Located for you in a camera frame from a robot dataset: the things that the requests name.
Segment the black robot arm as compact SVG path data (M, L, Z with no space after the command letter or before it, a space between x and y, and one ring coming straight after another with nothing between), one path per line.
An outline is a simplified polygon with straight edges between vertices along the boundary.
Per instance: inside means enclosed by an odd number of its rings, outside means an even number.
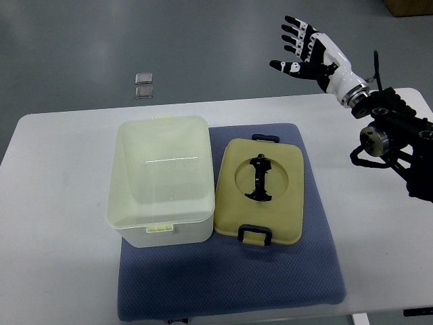
M410 197L432 201L432 122L416 111L380 78L378 52L373 53L378 90L350 99L352 115L373 120L360 132L360 145L350 153L353 165L391 168L406 181Z

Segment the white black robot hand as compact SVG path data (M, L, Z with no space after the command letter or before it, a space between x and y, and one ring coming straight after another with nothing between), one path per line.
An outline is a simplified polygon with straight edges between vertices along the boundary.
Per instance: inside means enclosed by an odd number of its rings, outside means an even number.
M322 91L345 107L354 108L368 96L367 82L352 71L347 57L325 33L291 16L285 17L281 29L284 49L300 61L271 60L270 67L297 79L317 81Z

